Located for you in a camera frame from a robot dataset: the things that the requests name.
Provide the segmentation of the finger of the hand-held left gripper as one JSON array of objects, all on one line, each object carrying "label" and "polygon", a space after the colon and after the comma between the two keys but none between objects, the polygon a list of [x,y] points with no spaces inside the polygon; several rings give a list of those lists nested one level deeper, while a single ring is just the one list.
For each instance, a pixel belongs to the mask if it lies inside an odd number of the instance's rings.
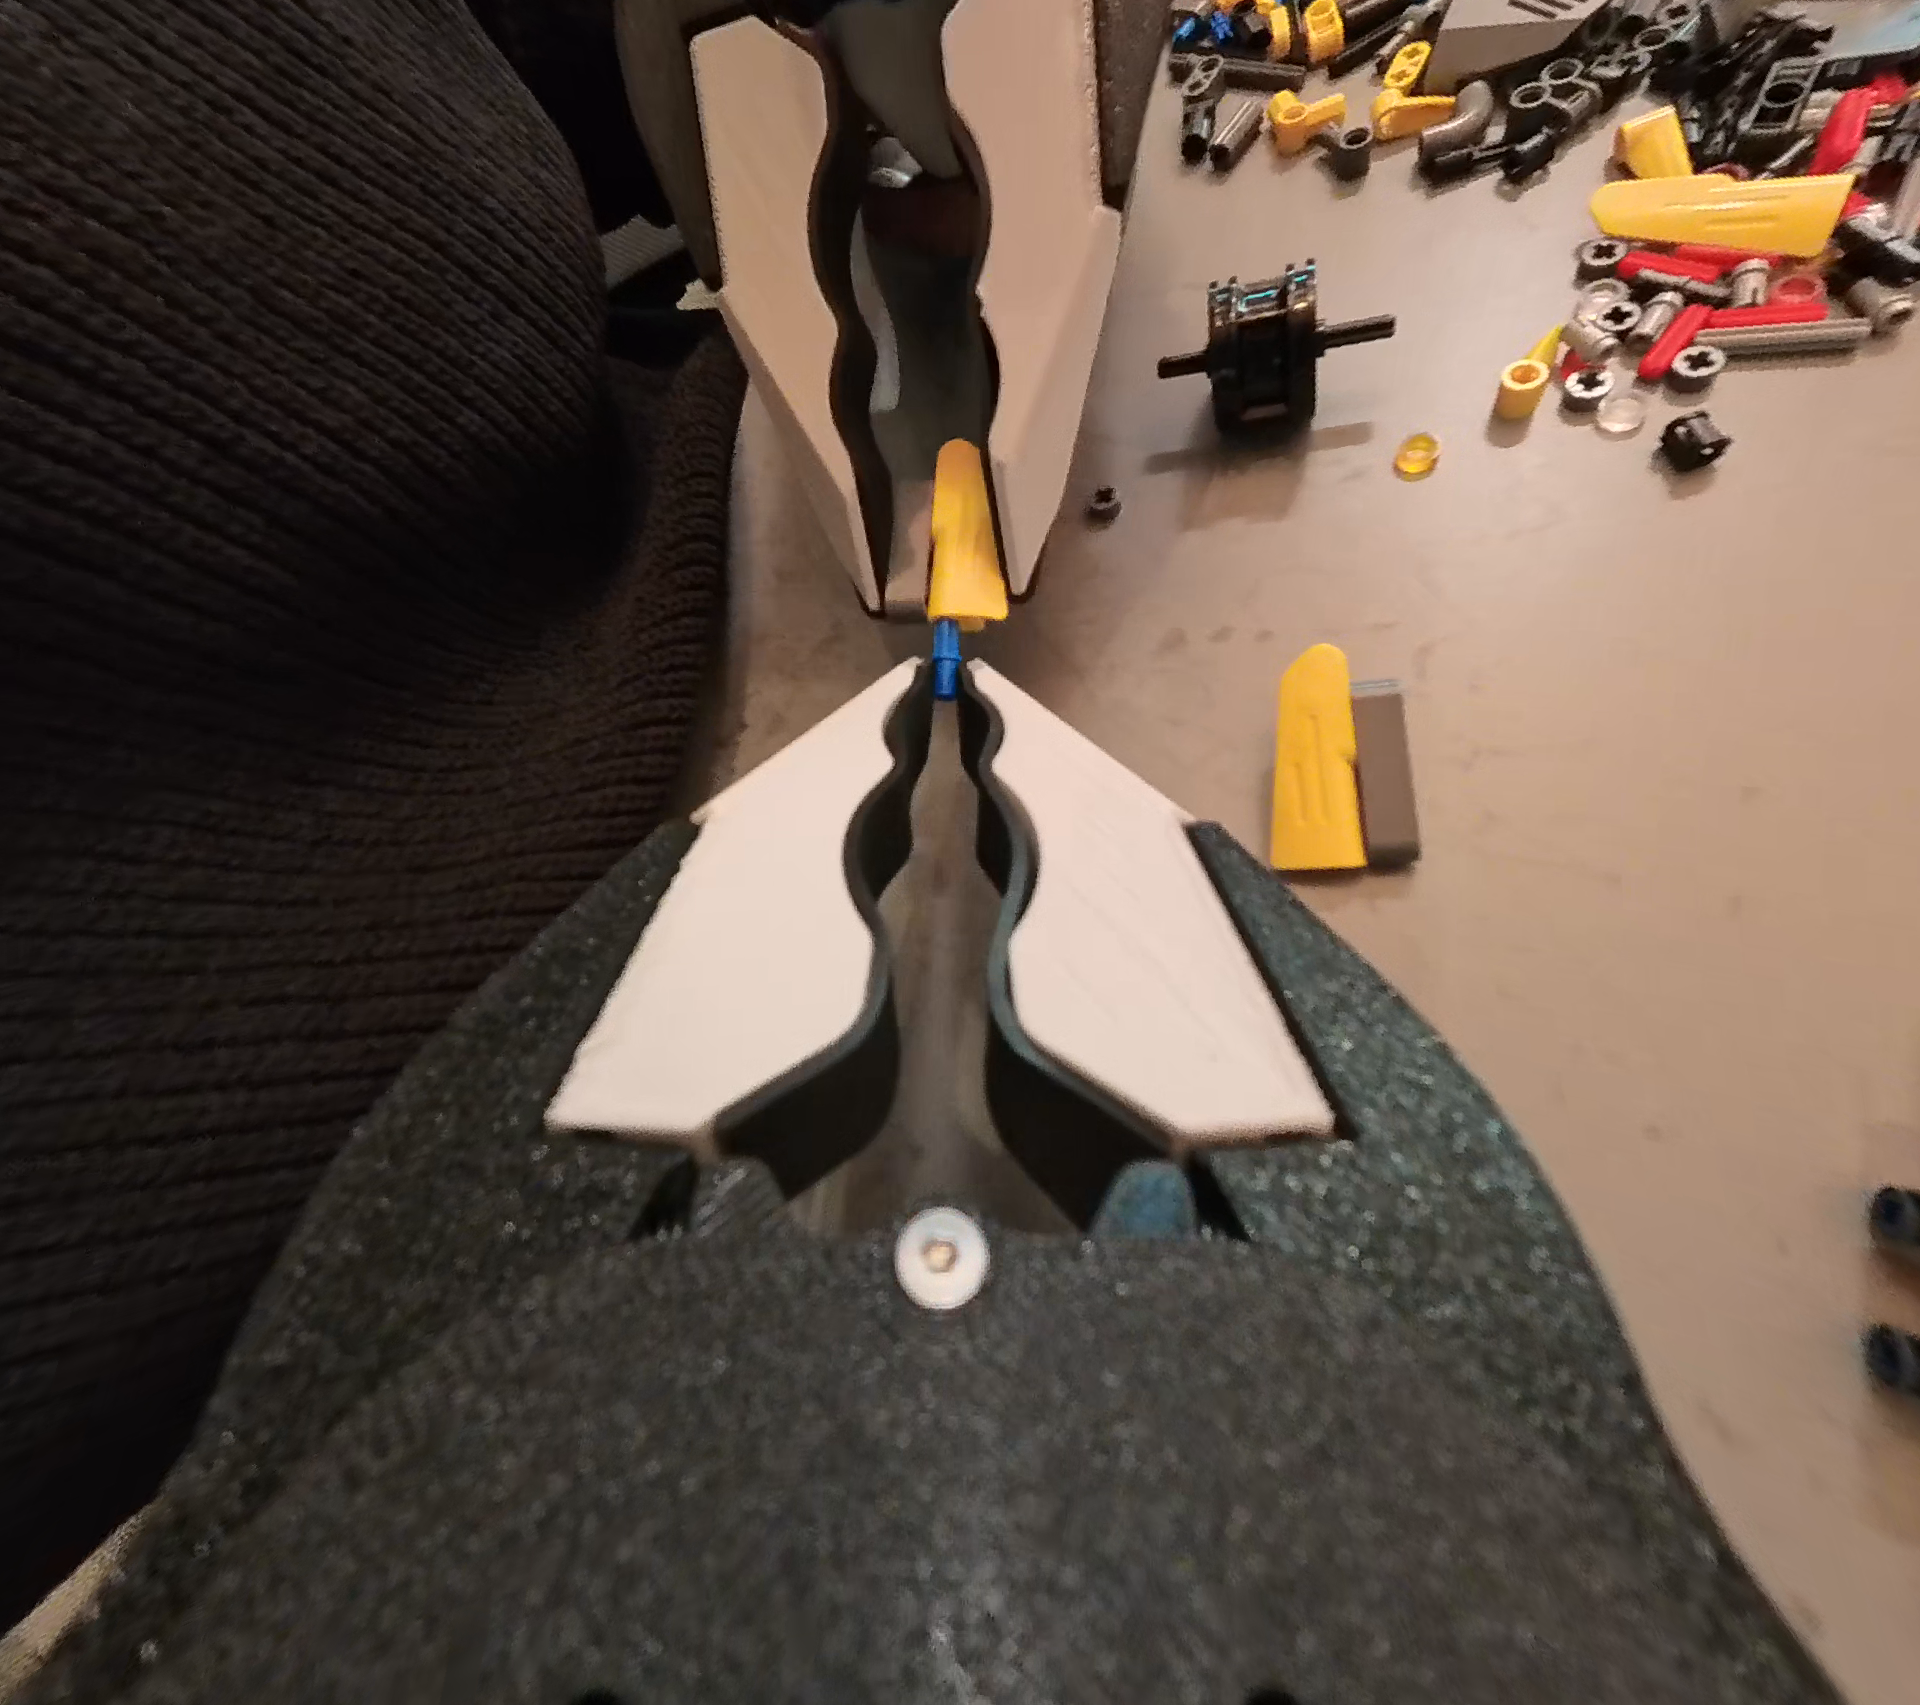
[{"label": "finger of the hand-held left gripper", "polygon": [[743,15],[691,39],[717,303],[855,598],[884,611],[898,483],[852,293],[869,111],[818,32]]},{"label": "finger of the hand-held left gripper", "polygon": [[988,483],[1004,580],[1022,598],[1068,493],[1123,243],[1099,160],[1093,0],[956,0],[944,79],[982,185]]}]

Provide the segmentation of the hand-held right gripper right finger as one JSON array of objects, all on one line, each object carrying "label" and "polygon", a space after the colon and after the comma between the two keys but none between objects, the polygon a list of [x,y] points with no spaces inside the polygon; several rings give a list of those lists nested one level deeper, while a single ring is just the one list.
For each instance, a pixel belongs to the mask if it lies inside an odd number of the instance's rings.
[{"label": "hand-held right gripper right finger", "polygon": [[988,1114],[1051,1205],[1142,1159],[1327,1143],[1316,1076],[1198,818],[981,661],[957,673],[982,957]]}]

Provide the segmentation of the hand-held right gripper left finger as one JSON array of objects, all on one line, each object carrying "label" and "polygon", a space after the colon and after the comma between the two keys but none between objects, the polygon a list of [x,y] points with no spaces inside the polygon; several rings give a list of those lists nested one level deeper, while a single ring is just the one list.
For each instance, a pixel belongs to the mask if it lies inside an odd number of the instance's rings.
[{"label": "hand-held right gripper left finger", "polygon": [[765,1163],[805,1194],[884,1124],[901,1083],[881,900],[916,847],[918,665],[904,661],[717,789],[549,1133]]}]

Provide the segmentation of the yellow panel grey beam piece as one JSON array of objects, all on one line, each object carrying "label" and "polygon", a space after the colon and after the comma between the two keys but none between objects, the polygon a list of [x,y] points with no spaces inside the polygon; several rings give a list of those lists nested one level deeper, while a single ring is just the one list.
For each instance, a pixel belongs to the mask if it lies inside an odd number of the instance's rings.
[{"label": "yellow panel grey beam piece", "polygon": [[1406,685],[1354,680],[1347,654],[1313,640],[1276,680],[1270,865],[1407,870],[1418,856]]},{"label": "yellow panel grey beam piece", "polygon": [[996,539],[996,505],[981,445],[949,440],[932,470],[926,621],[952,621],[963,636],[1008,617],[1008,587]]}]

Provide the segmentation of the black wheel hub with axle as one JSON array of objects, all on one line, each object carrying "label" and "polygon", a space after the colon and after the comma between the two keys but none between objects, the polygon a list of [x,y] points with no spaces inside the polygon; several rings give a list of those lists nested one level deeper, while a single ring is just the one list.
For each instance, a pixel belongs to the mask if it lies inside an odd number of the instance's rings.
[{"label": "black wheel hub with axle", "polygon": [[1205,377],[1222,440],[1280,440],[1313,422],[1316,367],[1327,353],[1393,332],[1393,314],[1320,320],[1316,261],[1302,256],[1270,280],[1209,283],[1205,344],[1161,355],[1158,377]]}]

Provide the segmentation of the pile of toy building pieces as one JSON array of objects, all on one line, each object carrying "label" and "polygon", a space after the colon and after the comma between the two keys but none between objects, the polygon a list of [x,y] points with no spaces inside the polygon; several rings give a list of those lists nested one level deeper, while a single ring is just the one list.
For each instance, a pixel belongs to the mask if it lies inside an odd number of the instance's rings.
[{"label": "pile of toy building pieces", "polygon": [[1918,0],[1171,0],[1178,162],[1517,197],[1607,136],[1570,313],[1499,373],[1603,434],[1918,327]]}]

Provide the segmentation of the person's left hand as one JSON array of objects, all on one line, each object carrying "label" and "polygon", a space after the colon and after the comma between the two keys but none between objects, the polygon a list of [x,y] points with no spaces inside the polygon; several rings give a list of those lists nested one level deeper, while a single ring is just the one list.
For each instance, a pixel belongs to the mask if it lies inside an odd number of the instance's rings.
[{"label": "person's left hand", "polygon": [[988,198],[969,172],[936,177],[918,170],[876,170],[865,177],[848,250],[877,261],[926,269],[932,280],[973,293],[988,243]]}]

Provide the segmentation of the small yellow toy assembly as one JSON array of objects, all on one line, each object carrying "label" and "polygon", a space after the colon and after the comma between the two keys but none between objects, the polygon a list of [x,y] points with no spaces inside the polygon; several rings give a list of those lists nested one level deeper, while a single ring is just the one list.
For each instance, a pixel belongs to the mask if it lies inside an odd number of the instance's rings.
[{"label": "small yellow toy assembly", "polygon": [[1918,1405],[1918,1187],[1884,1181],[1867,1195],[1867,1234],[1873,1270],[1886,1280],[1886,1303],[1906,1304],[1906,1319],[1873,1319],[1858,1333],[1867,1373],[1897,1400]]}]

